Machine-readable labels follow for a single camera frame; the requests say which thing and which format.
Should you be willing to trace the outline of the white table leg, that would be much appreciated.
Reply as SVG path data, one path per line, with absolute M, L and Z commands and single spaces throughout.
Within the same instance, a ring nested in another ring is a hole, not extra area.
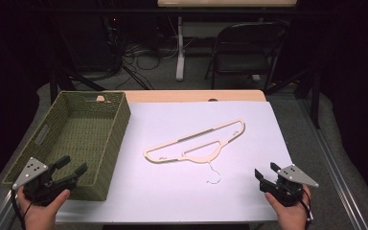
M 182 17 L 177 19 L 177 65 L 176 65 L 176 80 L 184 80 L 184 65 L 185 65 L 185 54 L 184 54 L 184 38 L 183 38 L 183 23 Z

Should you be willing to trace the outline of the light wooden table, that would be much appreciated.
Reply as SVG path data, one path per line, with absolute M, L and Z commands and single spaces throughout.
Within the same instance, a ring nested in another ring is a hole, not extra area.
M 129 103 L 266 101 L 261 90 L 125 90 L 124 93 Z

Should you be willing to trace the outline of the person's right hand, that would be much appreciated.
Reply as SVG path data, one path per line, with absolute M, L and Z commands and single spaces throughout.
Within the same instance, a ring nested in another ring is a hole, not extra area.
M 310 216 L 311 192 L 307 185 L 303 186 L 302 200 L 294 205 L 283 206 L 271 193 L 265 193 L 264 197 L 274 209 L 278 223 L 282 230 L 307 230 Z

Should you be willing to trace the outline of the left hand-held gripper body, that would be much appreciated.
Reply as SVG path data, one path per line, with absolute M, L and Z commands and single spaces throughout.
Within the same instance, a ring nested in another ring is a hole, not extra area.
M 72 190 L 77 185 L 75 173 L 55 181 L 52 177 L 55 163 L 49 166 L 31 157 L 11 188 L 17 191 L 23 187 L 25 197 L 31 202 L 47 206 L 65 189 Z

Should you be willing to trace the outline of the person's left hand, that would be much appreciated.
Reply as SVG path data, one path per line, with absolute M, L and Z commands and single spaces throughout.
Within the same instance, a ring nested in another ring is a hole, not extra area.
M 49 205 L 38 206 L 25 197 L 23 187 L 20 187 L 17 192 L 17 200 L 26 230 L 55 230 L 58 210 L 70 194 L 71 192 L 65 189 Z

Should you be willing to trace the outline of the black folding chair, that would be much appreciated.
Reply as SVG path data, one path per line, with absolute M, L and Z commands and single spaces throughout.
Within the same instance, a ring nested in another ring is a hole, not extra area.
M 264 75 L 267 89 L 287 37 L 288 25 L 280 21 L 228 26 L 215 40 L 205 78 L 214 89 L 216 76 Z

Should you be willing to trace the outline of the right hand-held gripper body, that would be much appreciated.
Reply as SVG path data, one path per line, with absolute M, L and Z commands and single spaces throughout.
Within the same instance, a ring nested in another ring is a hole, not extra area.
M 260 191 L 271 193 L 283 206 L 294 206 L 303 198 L 303 185 L 318 188 L 319 184 L 296 165 L 291 164 L 276 172 L 275 182 L 264 179 L 259 181 Z

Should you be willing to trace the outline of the green woven basket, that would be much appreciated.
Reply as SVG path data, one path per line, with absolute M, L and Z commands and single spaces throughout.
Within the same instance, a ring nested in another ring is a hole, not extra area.
M 87 172 L 77 180 L 71 197 L 106 200 L 129 118 L 123 92 L 60 92 L 2 184 L 10 187 L 31 157 L 49 165 L 68 155 L 71 162 L 54 172 L 53 179 L 86 165 Z

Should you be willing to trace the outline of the black metal stand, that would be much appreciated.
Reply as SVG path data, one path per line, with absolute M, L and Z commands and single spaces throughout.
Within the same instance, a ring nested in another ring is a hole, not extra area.
M 96 84 L 92 80 L 84 77 L 76 68 L 73 54 L 73 46 L 64 34 L 62 27 L 55 19 L 52 19 L 53 35 L 51 42 L 53 45 L 50 56 L 55 73 L 50 79 L 51 96 L 54 98 L 58 94 L 58 89 L 76 91 L 74 81 L 78 81 L 94 91 L 104 91 L 104 87 Z
M 280 83 L 270 86 L 264 90 L 266 95 L 273 94 L 286 86 L 290 85 L 294 81 L 299 81 L 296 89 L 294 90 L 294 96 L 296 99 L 305 99 L 310 95 L 310 119 L 316 128 L 320 128 L 319 125 L 319 97 L 320 97 L 320 70 L 318 68 L 307 68 L 296 75 L 281 81 Z

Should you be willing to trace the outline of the white sheet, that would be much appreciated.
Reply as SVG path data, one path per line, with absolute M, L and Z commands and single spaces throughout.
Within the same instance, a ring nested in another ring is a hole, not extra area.
M 275 212 L 265 200 L 255 169 L 276 177 L 269 165 L 291 159 L 268 102 L 132 103 L 107 199 L 67 201 L 57 222 L 84 223 L 235 223 L 271 221 Z M 152 164 L 146 148 L 243 119 L 246 130 L 227 145 L 212 166 L 177 162 Z

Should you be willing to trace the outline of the beige clothes hanger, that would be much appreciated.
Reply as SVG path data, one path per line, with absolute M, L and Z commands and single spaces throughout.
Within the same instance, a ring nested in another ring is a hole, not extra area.
M 143 156 L 152 164 L 177 162 L 207 164 L 210 170 L 217 176 L 216 179 L 208 180 L 207 183 L 219 184 L 221 175 L 213 168 L 212 162 L 219 157 L 227 145 L 242 136 L 245 130 L 245 121 L 236 119 L 146 148 L 143 151 Z

